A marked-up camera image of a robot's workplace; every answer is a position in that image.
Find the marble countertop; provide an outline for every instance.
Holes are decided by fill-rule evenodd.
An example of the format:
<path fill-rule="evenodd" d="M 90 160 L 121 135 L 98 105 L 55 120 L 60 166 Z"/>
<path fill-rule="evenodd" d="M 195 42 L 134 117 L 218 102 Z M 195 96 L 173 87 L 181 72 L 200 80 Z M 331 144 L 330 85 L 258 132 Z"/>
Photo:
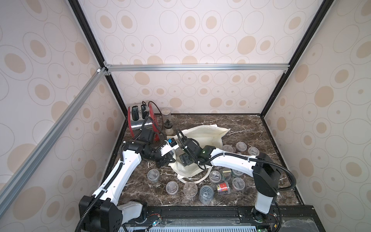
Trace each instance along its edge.
<path fill-rule="evenodd" d="M 268 154 L 271 159 L 280 164 L 280 160 L 274 150 L 274 147 L 268 137 L 261 119 L 253 115 L 173 115 L 174 128 L 178 127 L 181 130 L 189 129 L 199 125 L 217 124 L 218 127 L 231 129 L 223 138 L 223 145 L 229 144 L 236 149 L 237 142 L 245 142 L 248 147 L 257 147 L 261 152 Z M 124 140 L 130 139 L 129 130 L 124 137 Z M 160 172 L 160 180 L 158 183 L 152 183 L 147 179 L 147 173 L 151 169 L 157 169 L 154 161 L 142 160 L 138 167 L 130 176 L 126 186 L 122 191 L 119 199 L 119 205 L 125 204 L 130 200 L 138 199 L 146 201 L 148 206 L 203 206 L 199 199 L 198 193 L 194 199 L 187 199 L 183 194 L 184 184 L 177 180 L 177 174 L 172 168 L 165 166 L 157 170 Z M 213 167 L 212 170 L 221 170 L 221 167 Z M 205 171 L 199 173 L 192 178 L 186 180 L 198 180 L 205 175 Z M 245 189 L 243 191 L 234 191 L 228 195 L 218 195 L 215 191 L 214 199 L 207 204 L 208 206 L 247 206 L 255 204 L 257 190 L 255 189 L 254 180 L 252 177 L 244 174 L 241 177 L 245 181 Z M 169 195 L 166 190 L 166 184 L 170 181 L 176 181 L 179 185 L 179 191 L 176 195 Z M 211 185 L 209 178 L 199 183 L 198 190 L 203 185 Z M 280 180 L 280 186 L 288 186 L 289 181 L 287 176 L 283 174 Z M 278 197 L 280 205 L 299 205 L 293 190 L 281 192 Z"/>

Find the wire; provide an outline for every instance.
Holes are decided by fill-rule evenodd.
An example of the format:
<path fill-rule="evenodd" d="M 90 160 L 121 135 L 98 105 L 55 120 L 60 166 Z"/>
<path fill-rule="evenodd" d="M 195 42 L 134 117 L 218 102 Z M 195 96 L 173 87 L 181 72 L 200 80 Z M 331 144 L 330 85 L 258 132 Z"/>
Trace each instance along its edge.
<path fill-rule="evenodd" d="M 156 105 L 156 103 L 154 103 L 153 101 L 149 101 L 149 102 L 148 102 L 148 105 L 150 105 L 150 103 L 153 103 L 153 104 L 156 106 L 156 108 L 158 109 L 158 111 L 160 112 L 160 114 L 161 114 L 161 120 L 162 120 L 162 127 L 161 127 L 161 129 L 163 130 L 163 129 L 164 129 L 164 118 L 163 118 L 163 116 L 162 116 L 161 110 L 160 110 L 160 108 Z"/>
<path fill-rule="evenodd" d="M 126 228 L 126 226 L 124 224 L 122 226 L 123 226 L 125 232 L 129 232 L 128 229 Z"/>
<path fill-rule="evenodd" d="M 288 178 L 290 179 L 291 181 L 291 184 L 290 186 L 288 187 L 282 187 L 282 188 L 279 188 L 277 190 L 277 192 L 280 192 L 280 191 L 286 191 L 286 190 L 290 190 L 290 189 L 293 189 L 295 188 L 295 185 L 296 185 L 296 178 L 294 176 L 294 174 L 292 174 L 291 171 L 289 171 L 287 168 L 285 167 L 282 167 L 281 165 L 278 165 L 276 163 L 273 163 L 273 162 L 269 162 L 269 161 L 266 161 L 266 160 L 261 160 L 261 159 L 256 159 L 256 158 L 250 158 L 249 156 L 241 156 L 241 155 L 238 155 L 238 154 L 234 154 L 234 153 L 229 153 L 229 152 L 224 152 L 224 153 L 219 153 L 217 155 L 214 155 L 211 159 L 209 159 L 208 161 L 205 161 L 205 162 L 202 162 L 200 163 L 200 165 L 205 165 L 205 164 L 210 164 L 211 161 L 213 161 L 214 159 L 216 159 L 217 157 L 219 156 L 233 156 L 233 157 L 236 157 L 236 158 L 241 158 L 241 159 L 244 159 L 244 160 L 248 160 L 248 161 L 252 161 L 252 162 L 257 162 L 257 163 L 263 163 L 263 164 L 269 164 L 269 165 L 272 165 L 272 166 L 275 166 L 275 167 L 278 167 L 279 169 L 283 170 L 284 172 L 286 172 Z"/>
<path fill-rule="evenodd" d="M 121 147 L 120 147 L 120 160 L 122 162 L 120 162 L 116 172 L 113 174 L 113 176 L 111 177 L 111 179 L 107 182 L 107 184 L 103 187 L 103 189 L 107 190 L 108 187 L 112 184 L 112 182 L 115 180 L 115 178 L 117 177 L 117 175 L 119 174 L 119 172 L 121 171 L 122 169 L 122 166 L 124 165 L 124 155 L 122 154 L 122 147 L 124 146 L 125 144 L 122 144 Z M 87 209 L 85 210 L 85 212 L 83 213 L 82 217 L 80 218 L 80 221 L 77 223 L 77 226 L 76 226 L 76 229 L 75 229 L 75 232 L 80 232 L 81 231 L 81 227 L 82 227 L 82 224 L 84 223 L 84 220 L 85 218 L 87 217 L 87 215 L 90 213 L 90 211 L 93 209 L 93 207 L 95 206 L 95 204 L 98 202 L 98 200 L 102 197 L 102 195 L 105 193 L 104 190 L 102 190 L 95 198 L 94 200 L 89 204 L 89 206 L 87 207 Z"/>
<path fill-rule="evenodd" d="M 281 225 L 282 225 L 282 214 L 281 214 L 281 210 L 280 210 L 277 202 L 275 202 L 275 205 L 277 207 L 277 211 L 278 211 L 278 215 L 279 215 L 279 223 L 278 223 L 277 228 L 275 229 L 275 232 L 277 232 L 281 228 Z"/>
<path fill-rule="evenodd" d="M 186 136 L 184 136 L 183 132 L 179 129 L 179 128 L 176 128 L 175 129 L 176 133 L 177 133 L 177 137 L 180 141 L 180 143 L 182 144 L 182 146 L 184 147 L 184 150 L 186 151 L 187 154 L 189 154 L 191 156 L 191 158 L 193 159 L 194 163 L 197 164 L 197 166 L 201 169 L 201 170 L 206 170 L 206 166 L 203 165 L 204 167 L 202 168 L 200 165 L 199 165 L 199 162 L 200 161 L 203 161 L 202 159 L 197 159 L 197 157 L 193 154 L 193 152 L 191 152 L 190 150 L 188 150 L 188 147 L 186 147 L 183 143 L 183 141 L 180 139 L 180 135 L 181 134 L 183 136 L 184 139 L 187 139 Z"/>

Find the plastic cup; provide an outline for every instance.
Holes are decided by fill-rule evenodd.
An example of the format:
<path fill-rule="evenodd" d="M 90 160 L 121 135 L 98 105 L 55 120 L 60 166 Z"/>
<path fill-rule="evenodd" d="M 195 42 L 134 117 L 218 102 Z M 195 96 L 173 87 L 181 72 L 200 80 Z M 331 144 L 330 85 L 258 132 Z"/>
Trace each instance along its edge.
<path fill-rule="evenodd" d="M 209 175 L 209 179 L 210 179 L 210 182 L 213 183 L 213 184 L 217 184 L 221 181 L 221 174 L 220 172 L 214 170 L 214 171 L 211 171 L 210 172 L 210 175 Z"/>
<path fill-rule="evenodd" d="M 223 145 L 223 151 L 234 153 L 234 149 L 231 145 Z"/>
<path fill-rule="evenodd" d="M 221 179 L 224 181 L 229 181 L 232 177 L 232 170 L 228 167 L 225 167 L 221 170 Z"/>
<path fill-rule="evenodd" d="M 151 169 L 147 174 L 148 180 L 156 183 L 160 180 L 160 172 L 157 169 Z"/>
<path fill-rule="evenodd" d="M 240 177 L 242 175 L 243 175 L 243 172 L 232 169 L 232 176 L 233 177 Z"/>
<path fill-rule="evenodd" d="M 244 142 L 238 142 L 238 143 L 236 143 L 236 148 L 240 152 L 243 152 L 243 151 L 246 151 L 247 150 L 247 145 Z"/>
<path fill-rule="evenodd" d="M 197 192 L 198 187 L 194 182 L 187 182 L 184 184 L 183 193 L 188 199 L 193 199 Z"/>
<path fill-rule="evenodd" d="M 209 185 L 204 185 L 200 188 L 200 195 L 198 197 L 202 204 L 209 204 L 214 198 L 214 190 Z"/>
<path fill-rule="evenodd" d="M 170 195 L 175 195 L 175 194 L 177 194 L 178 189 L 179 189 L 178 183 L 175 182 L 175 181 L 170 181 L 170 182 L 167 183 L 167 185 L 166 185 L 166 191 L 167 191 L 167 193 L 170 194 Z"/>
<path fill-rule="evenodd" d="M 229 187 L 228 182 L 222 182 L 220 184 L 217 184 L 216 190 L 218 191 L 218 195 L 224 195 L 231 193 L 231 189 Z"/>
<path fill-rule="evenodd" d="M 236 191 L 241 191 L 245 188 L 245 181 L 243 181 L 241 178 L 236 177 L 232 181 L 232 187 Z"/>
<path fill-rule="evenodd" d="M 247 152 L 251 156 L 257 156 L 260 153 L 259 150 L 256 147 L 249 147 L 249 149 L 247 150 Z"/>

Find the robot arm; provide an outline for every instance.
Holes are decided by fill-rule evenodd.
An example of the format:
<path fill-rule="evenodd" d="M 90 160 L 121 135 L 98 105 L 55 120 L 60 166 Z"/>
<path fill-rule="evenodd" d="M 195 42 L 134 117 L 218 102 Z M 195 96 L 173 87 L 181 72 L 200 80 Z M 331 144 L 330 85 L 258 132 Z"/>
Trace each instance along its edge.
<path fill-rule="evenodd" d="M 123 223 L 131 219 L 140 218 L 142 221 L 146 219 L 146 204 L 134 201 L 120 206 L 117 204 L 129 177 L 142 159 L 155 161 L 157 167 L 175 162 L 173 154 L 179 147 L 177 142 L 169 139 L 159 148 L 154 149 L 151 147 L 153 138 L 152 130 L 143 129 L 141 136 L 136 140 L 124 142 L 121 148 L 123 160 L 116 164 L 92 196 L 84 196 L 79 203 L 80 216 L 83 220 L 82 229 L 91 232 L 117 232 Z M 278 192 L 281 171 L 277 168 L 279 165 L 274 164 L 268 155 L 260 153 L 258 156 L 240 156 L 212 146 L 201 148 L 194 140 L 184 136 L 181 138 L 181 144 L 180 147 L 186 152 L 180 156 L 184 166 L 191 163 L 222 166 L 242 171 L 253 177 L 258 190 L 253 213 L 264 217 L 269 212 Z M 123 163 L 121 170 L 116 173 L 121 163 Z M 91 203 L 102 191 L 104 193 L 98 199 L 98 203 L 92 206 Z"/>

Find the polka dot wallpaper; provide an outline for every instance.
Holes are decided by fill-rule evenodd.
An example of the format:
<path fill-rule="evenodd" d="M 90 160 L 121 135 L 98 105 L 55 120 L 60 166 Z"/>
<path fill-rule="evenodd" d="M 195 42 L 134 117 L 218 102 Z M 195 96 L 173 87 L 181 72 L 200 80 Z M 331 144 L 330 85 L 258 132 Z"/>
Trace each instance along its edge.
<path fill-rule="evenodd" d="M 173 113 L 260 113 L 283 71 L 113 72 L 126 105 L 153 100 Z"/>
<path fill-rule="evenodd" d="M 0 189 L 96 69 L 63 0 L 8 1 L 0 8 Z"/>
<path fill-rule="evenodd" d="M 124 120 L 107 84 L 105 78 L 99 81 L 1 218 L 0 232 L 75 230 L 78 203 L 98 188 Z M 34 147 L 25 144 L 14 153 Z M 19 162 L 10 156 L 0 169 L 13 172 Z M 0 175 L 0 181 L 8 176 Z"/>
<path fill-rule="evenodd" d="M 110 64 L 287 63 L 322 0 L 80 0 Z"/>
<path fill-rule="evenodd" d="M 97 70 L 64 0 L 0 7 L 0 190 Z M 123 115 L 102 79 L 0 220 L 0 231 L 73 231 Z"/>
<path fill-rule="evenodd" d="M 266 116 L 326 231 L 371 231 L 371 1 L 340 0 Z"/>

